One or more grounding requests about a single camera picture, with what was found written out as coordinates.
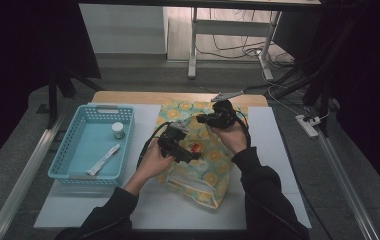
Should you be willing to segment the person's left hand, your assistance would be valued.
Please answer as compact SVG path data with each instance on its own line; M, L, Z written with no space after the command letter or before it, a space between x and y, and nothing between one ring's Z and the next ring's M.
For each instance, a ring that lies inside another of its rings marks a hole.
M165 171L174 160L175 158L173 156L164 157L162 155L158 140L154 139L149 144L133 178L139 183L145 183Z

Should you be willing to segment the dark curtain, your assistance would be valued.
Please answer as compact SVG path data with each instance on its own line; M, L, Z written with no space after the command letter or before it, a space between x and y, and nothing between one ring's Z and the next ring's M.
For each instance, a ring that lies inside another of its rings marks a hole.
M53 78L101 76L80 0L0 0L0 149Z
M336 57L337 119L380 176L380 0L349 0L355 26Z

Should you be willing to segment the person's right hand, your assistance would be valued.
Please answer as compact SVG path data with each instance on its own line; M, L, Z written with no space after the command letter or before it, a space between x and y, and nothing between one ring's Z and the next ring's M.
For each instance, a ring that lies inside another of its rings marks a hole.
M235 123L233 126L226 129L212 127L211 130L234 154L237 154L248 147L243 127L239 123Z

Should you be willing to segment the white desk frame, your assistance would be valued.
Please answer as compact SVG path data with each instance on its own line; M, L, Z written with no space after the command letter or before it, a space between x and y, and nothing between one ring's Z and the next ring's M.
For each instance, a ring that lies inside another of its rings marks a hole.
M267 80L273 75L266 60L280 15L283 11L307 12L319 10L320 0L78 0L84 4L106 4L127 6L162 6L190 7L191 45L189 52L188 78L196 77L196 37L200 35L256 36L264 37L265 45L257 51L257 58L262 67L262 73ZM198 18L199 8L264 10L272 12L272 19L266 22L242 22L231 20L204 20Z

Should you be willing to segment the small white-capped jar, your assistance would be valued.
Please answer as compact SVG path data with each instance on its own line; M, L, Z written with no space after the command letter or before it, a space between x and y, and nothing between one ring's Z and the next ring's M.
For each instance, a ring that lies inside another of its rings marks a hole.
M125 137L124 125L121 122L113 123L111 129L116 139L123 139Z

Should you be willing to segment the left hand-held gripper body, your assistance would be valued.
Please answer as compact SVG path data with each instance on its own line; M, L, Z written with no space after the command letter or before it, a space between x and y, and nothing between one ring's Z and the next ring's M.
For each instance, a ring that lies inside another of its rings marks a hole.
M188 123L185 120L177 120L175 122L167 123L166 129L158 139L158 145L163 157L173 156L176 159L192 158L192 153L181 147L179 144L189 132L187 126Z

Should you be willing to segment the white table mat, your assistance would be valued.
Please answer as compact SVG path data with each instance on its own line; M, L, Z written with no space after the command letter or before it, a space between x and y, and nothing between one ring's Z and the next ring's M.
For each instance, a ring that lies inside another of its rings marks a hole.
M138 155L154 128L158 105L136 104L136 126L124 178L135 171ZM272 167L280 176L282 191L292 203L298 220L310 225L301 194L291 169L273 111L269 107L251 107L249 130L257 147L260 162ZM55 181L34 223L36 228L80 226L92 209L102 206L111 196L112 185L67 185ZM244 230L244 191L240 171L230 171L230 183L217 209L197 204L152 179L140 192L138 205L131 215L135 230Z

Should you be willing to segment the black metal stand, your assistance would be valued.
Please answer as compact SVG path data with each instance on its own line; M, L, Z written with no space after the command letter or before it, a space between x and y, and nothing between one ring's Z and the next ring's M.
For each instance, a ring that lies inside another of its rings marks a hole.
M80 83L89 87L94 91L103 91L103 88L89 78L77 71L70 68L57 68L53 71L51 77L48 81L49 87L49 122L47 125L48 129L52 129L55 122L58 120L58 104L57 104L57 92L60 91L61 94L66 98L73 98L76 94L76 89L72 83L72 80L76 79Z
M320 116L324 120L320 130L328 136L327 114L331 97L331 82L336 71L338 57L344 48L357 20L355 17L327 14L296 14L279 23L279 34L274 41L295 58L295 66L303 73L303 79L272 95L281 99L308 86L302 102L313 106L320 101Z

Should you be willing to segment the white power strip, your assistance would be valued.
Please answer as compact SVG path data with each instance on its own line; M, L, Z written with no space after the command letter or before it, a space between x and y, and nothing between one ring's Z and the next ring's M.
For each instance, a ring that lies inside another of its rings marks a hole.
M319 117L307 117L304 115L297 115L295 119L309 138L314 138L318 136L318 132L315 129L315 126L321 122Z

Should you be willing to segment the aluminium rail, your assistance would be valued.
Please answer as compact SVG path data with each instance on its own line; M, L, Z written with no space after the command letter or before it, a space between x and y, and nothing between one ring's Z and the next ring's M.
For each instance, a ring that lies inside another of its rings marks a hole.
M342 165L340 158L331 143L330 139L320 131L318 141L326 155L333 174L343 192L348 206L353 212L353 216L365 240L380 240L379 234L369 216L365 205L357 194L349 176Z
M0 210L0 240L3 240L6 235L64 119L65 114L59 114L52 126L45 129L2 206Z

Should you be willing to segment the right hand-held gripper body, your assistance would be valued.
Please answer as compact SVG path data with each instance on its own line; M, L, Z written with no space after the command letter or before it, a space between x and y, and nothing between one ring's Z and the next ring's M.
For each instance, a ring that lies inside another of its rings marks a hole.
M243 95L243 91L221 93L213 97L211 101L214 103L214 113L207 120L207 125L210 127L226 129L233 126L236 122L243 125L243 122L237 117L236 110L230 102L231 98Z

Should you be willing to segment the orange slice print tote bag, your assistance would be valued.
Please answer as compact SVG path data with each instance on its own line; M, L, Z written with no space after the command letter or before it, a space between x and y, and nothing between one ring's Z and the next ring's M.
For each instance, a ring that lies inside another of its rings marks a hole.
M209 102L173 100L162 104L157 116L155 136L160 137L168 122L185 120L188 123L189 132L179 144L190 151L190 144L198 143L200 148L197 152L202 154L201 157L189 163L172 163L157 177L157 181L200 205L216 209L228 189L232 152L212 132L212 127L198 123L196 119L199 114L211 116L214 113L213 105ZM240 106L233 108L243 122L241 126L247 129L247 109Z

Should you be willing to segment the white cabinet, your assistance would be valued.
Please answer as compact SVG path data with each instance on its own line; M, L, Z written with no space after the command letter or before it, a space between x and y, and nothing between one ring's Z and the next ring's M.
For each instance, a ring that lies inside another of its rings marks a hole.
M80 4L96 53L166 54L167 13L164 7Z

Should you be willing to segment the white ointment tube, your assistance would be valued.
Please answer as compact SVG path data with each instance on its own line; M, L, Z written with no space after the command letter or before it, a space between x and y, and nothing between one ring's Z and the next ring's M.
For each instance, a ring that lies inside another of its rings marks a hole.
M121 145L113 146L103 157L101 157L92 168L87 170L90 176L96 176L98 172L110 161L110 159L120 150Z

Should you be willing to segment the light blue perforated plastic basket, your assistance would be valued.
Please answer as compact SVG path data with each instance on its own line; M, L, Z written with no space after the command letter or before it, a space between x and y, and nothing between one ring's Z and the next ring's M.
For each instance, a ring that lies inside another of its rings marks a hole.
M124 125L123 139L114 137L111 126L115 122ZM120 185L134 125L132 106L79 106L48 170L48 176L63 184ZM120 150L96 176L90 176L87 170L116 144L121 145Z

